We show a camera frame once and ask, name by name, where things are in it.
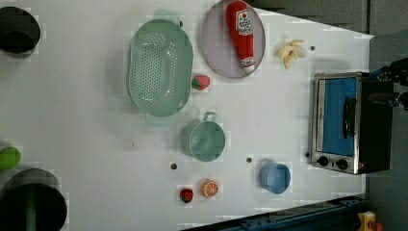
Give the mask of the black round robot base upper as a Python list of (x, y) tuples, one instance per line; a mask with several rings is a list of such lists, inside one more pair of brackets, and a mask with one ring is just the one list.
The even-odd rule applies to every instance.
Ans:
[(33, 50), (40, 39), (38, 21), (18, 7), (0, 9), (0, 49), (22, 54)]

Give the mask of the black round robot base lower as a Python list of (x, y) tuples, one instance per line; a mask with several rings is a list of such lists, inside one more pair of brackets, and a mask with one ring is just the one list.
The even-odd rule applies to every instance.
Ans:
[(60, 182), (49, 171), (18, 172), (1, 192), (1, 231), (61, 231), (67, 202)]

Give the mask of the black blue robot arm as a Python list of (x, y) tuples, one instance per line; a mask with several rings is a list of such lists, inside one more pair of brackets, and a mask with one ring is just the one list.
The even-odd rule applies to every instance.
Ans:
[[(369, 75), (369, 79), (382, 84), (400, 84), (408, 86), (408, 59), (404, 58), (378, 68)], [(402, 107), (408, 110), (408, 92), (372, 93), (369, 101), (390, 107)]]

